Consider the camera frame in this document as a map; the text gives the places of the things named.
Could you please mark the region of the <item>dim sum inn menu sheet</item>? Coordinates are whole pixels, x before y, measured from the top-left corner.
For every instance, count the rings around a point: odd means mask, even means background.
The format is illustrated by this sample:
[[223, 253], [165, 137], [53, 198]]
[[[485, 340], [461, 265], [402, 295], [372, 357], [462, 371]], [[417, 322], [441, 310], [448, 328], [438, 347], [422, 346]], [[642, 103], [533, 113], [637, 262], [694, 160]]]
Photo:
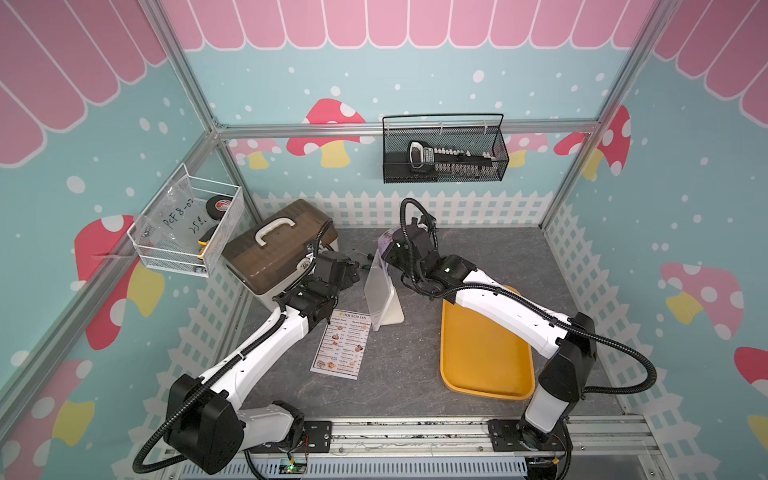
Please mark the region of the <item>dim sum inn menu sheet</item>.
[[335, 310], [322, 335], [310, 371], [356, 380], [370, 331], [369, 315]]

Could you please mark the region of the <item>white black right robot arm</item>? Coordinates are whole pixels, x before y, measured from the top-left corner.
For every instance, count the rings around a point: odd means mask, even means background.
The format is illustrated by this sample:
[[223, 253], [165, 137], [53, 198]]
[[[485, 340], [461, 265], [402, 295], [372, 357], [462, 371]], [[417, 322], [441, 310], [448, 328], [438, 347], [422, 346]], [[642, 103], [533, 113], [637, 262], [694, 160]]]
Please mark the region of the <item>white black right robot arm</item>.
[[[400, 271], [407, 288], [490, 319], [546, 359], [517, 425], [521, 442], [529, 450], [537, 450], [548, 441], [585, 396], [638, 394], [657, 381], [657, 369], [644, 354], [597, 334], [588, 315], [579, 312], [568, 316], [545, 308], [502, 286], [469, 260], [441, 254], [436, 220], [414, 198], [401, 201], [399, 226], [391, 234], [383, 259]], [[645, 378], [620, 387], [589, 384], [599, 345], [633, 358], [644, 368]]]

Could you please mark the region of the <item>black socket set rail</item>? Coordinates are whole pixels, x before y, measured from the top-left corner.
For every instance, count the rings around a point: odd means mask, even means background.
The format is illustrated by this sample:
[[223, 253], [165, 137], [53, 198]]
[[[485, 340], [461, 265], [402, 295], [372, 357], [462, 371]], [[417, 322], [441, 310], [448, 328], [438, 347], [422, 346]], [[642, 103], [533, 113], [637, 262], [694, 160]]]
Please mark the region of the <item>black socket set rail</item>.
[[409, 169], [417, 174], [435, 174], [486, 179], [496, 177], [499, 162], [489, 152], [473, 155], [469, 150], [431, 146], [411, 141], [406, 149]]

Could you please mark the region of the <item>clear acrylic menu holder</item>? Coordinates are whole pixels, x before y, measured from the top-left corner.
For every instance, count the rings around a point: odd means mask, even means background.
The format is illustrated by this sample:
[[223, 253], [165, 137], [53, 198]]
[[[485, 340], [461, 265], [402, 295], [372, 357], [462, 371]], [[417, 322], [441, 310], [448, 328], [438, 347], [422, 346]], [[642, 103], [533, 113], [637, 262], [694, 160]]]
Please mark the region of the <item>clear acrylic menu holder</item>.
[[364, 294], [374, 331], [378, 331], [382, 326], [404, 322], [405, 316], [399, 296], [379, 251], [374, 254]]

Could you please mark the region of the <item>black tape roll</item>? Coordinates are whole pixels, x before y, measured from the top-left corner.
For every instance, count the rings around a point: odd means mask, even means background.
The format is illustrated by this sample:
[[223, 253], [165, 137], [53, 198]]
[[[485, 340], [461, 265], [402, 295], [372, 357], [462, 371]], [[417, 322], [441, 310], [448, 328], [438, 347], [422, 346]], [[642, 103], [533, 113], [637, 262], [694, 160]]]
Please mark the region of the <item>black tape roll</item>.
[[214, 221], [221, 221], [232, 204], [233, 198], [227, 195], [214, 195], [205, 204], [206, 212]]

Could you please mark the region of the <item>white box with brown lid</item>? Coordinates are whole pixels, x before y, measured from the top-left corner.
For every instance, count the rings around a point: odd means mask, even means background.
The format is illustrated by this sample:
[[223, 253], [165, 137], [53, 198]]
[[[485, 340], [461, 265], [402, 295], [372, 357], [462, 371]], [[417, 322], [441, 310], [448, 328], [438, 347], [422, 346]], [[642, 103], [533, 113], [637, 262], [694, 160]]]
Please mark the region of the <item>white box with brown lid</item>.
[[223, 257], [235, 276], [268, 310], [273, 298], [307, 270], [318, 232], [330, 218], [299, 199], [231, 240]]

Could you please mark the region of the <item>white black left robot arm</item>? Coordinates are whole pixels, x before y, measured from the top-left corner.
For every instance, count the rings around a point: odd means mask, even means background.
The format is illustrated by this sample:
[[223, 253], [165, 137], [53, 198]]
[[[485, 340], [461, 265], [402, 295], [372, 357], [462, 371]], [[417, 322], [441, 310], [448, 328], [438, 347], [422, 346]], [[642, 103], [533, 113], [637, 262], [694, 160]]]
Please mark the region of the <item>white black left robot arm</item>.
[[357, 262], [322, 245], [332, 224], [322, 224], [308, 270], [275, 296], [277, 306], [261, 327], [213, 367], [196, 377], [184, 374], [173, 383], [165, 419], [136, 454], [134, 473], [145, 475], [190, 461], [216, 474], [255, 446], [270, 443], [291, 450], [301, 442], [301, 411], [282, 401], [256, 409], [243, 404], [293, 345], [330, 320], [341, 292], [359, 280]]

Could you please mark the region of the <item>restaurant special menu sheet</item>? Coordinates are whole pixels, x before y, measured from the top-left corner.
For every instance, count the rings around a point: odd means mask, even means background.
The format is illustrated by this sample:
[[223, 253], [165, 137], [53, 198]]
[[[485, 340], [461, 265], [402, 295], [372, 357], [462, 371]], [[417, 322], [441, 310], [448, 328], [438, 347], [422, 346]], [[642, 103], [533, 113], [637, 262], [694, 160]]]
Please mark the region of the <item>restaurant special menu sheet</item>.
[[380, 253], [382, 258], [386, 256], [387, 249], [392, 244], [393, 236], [397, 230], [398, 230], [398, 227], [390, 228], [378, 237], [377, 250]]

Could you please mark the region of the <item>yellow black utility knife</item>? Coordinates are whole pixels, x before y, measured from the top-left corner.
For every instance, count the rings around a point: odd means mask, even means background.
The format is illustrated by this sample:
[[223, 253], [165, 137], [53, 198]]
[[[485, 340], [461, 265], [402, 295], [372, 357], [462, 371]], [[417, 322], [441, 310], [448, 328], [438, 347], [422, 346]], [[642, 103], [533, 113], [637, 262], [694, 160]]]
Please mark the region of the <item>yellow black utility knife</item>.
[[210, 228], [208, 231], [206, 231], [206, 232], [205, 232], [205, 233], [204, 233], [204, 234], [201, 236], [201, 238], [198, 240], [198, 244], [199, 244], [200, 246], [202, 246], [202, 247], [205, 247], [205, 246], [207, 246], [207, 245], [208, 245], [208, 243], [210, 242], [211, 238], [212, 238], [212, 237], [213, 237], [213, 235], [215, 234], [216, 230], [217, 230], [217, 228], [216, 228], [216, 227], [212, 227], [212, 228]]

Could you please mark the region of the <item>yellow plastic tray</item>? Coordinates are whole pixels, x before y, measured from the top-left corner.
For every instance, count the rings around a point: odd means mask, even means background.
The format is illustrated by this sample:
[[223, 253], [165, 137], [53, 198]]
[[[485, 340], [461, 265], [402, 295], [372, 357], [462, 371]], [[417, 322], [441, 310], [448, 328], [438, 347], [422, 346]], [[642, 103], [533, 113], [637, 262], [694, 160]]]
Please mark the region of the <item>yellow plastic tray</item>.
[[445, 301], [440, 374], [452, 391], [505, 401], [529, 399], [536, 388], [531, 346], [483, 315]]

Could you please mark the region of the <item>clear wall bin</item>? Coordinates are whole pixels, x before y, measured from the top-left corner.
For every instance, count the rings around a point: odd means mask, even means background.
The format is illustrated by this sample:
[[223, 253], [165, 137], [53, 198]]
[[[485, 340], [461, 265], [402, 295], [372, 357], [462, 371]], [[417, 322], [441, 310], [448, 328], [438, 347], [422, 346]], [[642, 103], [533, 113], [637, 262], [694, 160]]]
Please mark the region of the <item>clear wall bin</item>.
[[[206, 212], [214, 195], [233, 198], [221, 221]], [[151, 270], [207, 278], [245, 211], [242, 189], [234, 184], [192, 175], [180, 165], [128, 229], [143, 265]], [[217, 230], [207, 246], [198, 244], [210, 228]]]

